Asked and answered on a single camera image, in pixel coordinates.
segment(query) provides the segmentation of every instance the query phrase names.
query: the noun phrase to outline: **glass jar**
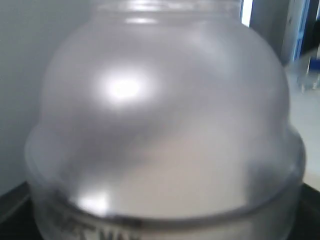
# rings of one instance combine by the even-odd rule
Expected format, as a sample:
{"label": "glass jar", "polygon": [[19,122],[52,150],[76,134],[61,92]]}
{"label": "glass jar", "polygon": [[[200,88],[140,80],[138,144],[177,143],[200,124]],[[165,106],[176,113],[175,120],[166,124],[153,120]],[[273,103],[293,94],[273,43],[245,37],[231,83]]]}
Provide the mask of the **glass jar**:
{"label": "glass jar", "polygon": [[44,239],[285,239],[304,146],[241,3],[94,6],[47,70],[26,144]]}

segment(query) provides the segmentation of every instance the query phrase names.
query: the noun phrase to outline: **jar neck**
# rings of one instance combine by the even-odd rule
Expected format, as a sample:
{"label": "jar neck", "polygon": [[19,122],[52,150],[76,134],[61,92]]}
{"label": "jar neck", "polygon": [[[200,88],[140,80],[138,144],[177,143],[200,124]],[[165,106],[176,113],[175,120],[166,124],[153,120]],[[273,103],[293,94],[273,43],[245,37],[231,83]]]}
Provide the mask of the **jar neck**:
{"label": "jar neck", "polygon": [[242,0],[92,0],[95,12],[213,13],[239,18]]}

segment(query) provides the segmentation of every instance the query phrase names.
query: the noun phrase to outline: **white countertop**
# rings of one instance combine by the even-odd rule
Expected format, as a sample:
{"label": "white countertop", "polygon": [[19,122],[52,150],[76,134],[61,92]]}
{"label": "white countertop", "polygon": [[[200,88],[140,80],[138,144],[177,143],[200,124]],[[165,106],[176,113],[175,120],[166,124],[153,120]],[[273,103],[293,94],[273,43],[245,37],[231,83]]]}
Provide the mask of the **white countertop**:
{"label": "white countertop", "polygon": [[307,72],[310,56],[316,51],[288,65],[285,70],[288,77],[291,98],[291,121],[301,134],[307,155],[305,183],[320,191],[320,90],[302,93],[298,89],[297,78]]}

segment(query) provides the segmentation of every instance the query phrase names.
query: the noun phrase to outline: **black base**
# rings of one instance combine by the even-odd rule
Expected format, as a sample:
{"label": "black base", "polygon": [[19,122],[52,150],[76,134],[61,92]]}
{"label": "black base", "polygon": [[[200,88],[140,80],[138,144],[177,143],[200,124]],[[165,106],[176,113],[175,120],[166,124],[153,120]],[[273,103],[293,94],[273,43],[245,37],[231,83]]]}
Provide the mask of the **black base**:
{"label": "black base", "polygon": [[[30,201],[0,225],[0,240],[43,240]],[[320,193],[307,185],[303,186],[297,218],[288,240],[320,240]]]}

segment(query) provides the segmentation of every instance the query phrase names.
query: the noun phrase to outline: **black surface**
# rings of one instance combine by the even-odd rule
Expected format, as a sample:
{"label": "black surface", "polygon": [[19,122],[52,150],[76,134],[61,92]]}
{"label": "black surface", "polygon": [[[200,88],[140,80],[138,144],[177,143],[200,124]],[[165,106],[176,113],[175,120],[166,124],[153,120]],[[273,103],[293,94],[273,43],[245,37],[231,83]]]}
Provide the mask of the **black surface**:
{"label": "black surface", "polygon": [[[43,240],[33,219],[30,201],[0,225],[0,240]],[[303,186],[297,218],[288,240],[320,240],[320,193],[307,185]]]}

